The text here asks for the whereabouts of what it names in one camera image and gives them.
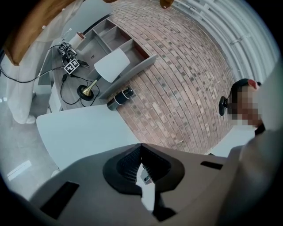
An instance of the white lamp shade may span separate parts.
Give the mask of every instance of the white lamp shade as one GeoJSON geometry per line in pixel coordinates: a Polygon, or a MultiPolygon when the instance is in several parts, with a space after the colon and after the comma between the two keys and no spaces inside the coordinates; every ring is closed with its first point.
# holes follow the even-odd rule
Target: white lamp shade
{"type": "Polygon", "coordinates": [[[125,53],[121,49],[116,49],[96,62],[94,68],[101,77],[112,83],[129,64],[125,53]]]}

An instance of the black slot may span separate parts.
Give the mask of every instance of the black slot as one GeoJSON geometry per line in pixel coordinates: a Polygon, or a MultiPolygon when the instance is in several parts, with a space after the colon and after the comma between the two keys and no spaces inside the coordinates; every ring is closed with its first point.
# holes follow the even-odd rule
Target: black slot
{"type": "Polygon", "coordinates": [[[66,182],[62,187],[40,208],[40,210],[54,219],[59,215],[72,198],[79,185],[66,182]]]}
{"type": "Polygon", "coordinates": [[[213,169],[218,169],[218,170],[221,170],[222,168],[222,164],[218,164],[218,163],[214,163],[214,162],[207,162],[207,161],[203,161],[201,163],[202,166],[206,166],[206,167],[209,167],[209,168],[213,168],[213,169]]]}

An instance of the black thermos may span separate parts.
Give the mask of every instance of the black thermos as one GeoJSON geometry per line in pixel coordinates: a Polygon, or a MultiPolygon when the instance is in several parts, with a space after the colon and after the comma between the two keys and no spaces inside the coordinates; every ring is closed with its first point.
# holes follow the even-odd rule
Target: black thermos
{"type": "Polygon", "coordinates": [[[116,109],[118,106],[124,104],[127,100],[129,100],[130,96],[132,96],[134,94],[133,90],[131,89],[131,87],[128,87],[127,89],[121,91],[120,93],[118,93],[116,96],[114,96],[113,99],[111,99],[108,103],[107,103],[107,107],[110,110],[114,110],[116,109]]]}

